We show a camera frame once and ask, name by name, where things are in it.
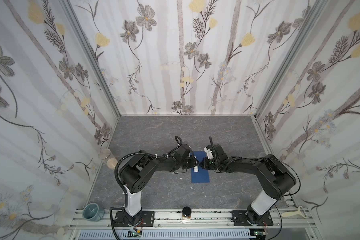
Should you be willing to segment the white glue stick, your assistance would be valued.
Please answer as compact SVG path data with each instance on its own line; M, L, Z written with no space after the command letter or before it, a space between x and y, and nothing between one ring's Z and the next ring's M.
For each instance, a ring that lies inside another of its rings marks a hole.
M197 173L199 171L199 168L198 168L199 162L198 162L196 156L194 156L194 159L195 159L195 166L193 167L193 170L194 170L194 173Z

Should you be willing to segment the dark blue envelope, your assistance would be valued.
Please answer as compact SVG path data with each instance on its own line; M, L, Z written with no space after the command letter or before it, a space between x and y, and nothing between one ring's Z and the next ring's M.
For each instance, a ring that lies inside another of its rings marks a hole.
M210 182L209 177L209 171L203 169L200 165L201 161L206 157L205 152L194 152L195 156L197 157L197 160L199 162L198 168L199 171L197 173L194 173L194 170L191 170L191 182L192 184L204 184Z

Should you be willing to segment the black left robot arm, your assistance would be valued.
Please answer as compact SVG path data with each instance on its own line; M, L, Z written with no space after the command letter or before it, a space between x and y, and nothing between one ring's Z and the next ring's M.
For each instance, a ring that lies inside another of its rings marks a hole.
M120 210L123 219L113 220L113 223L123 223L129 226L142 223L142 190L155 172L179 174L198 165L199 161L187 144L178 144L176 148L162 156L140 150L121 158L115 167L114 174L118 185L123 190L125 203Z

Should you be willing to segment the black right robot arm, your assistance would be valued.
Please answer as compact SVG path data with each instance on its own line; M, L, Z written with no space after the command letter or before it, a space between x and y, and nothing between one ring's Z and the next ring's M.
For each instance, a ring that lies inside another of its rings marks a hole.
M220 145L208 145L204 152L207 156L200 163L202 169L257 177L262 191L247 207L244 219L249 225L262 223L269 210L297 183L294 175L274 155L257 159L228 157Z

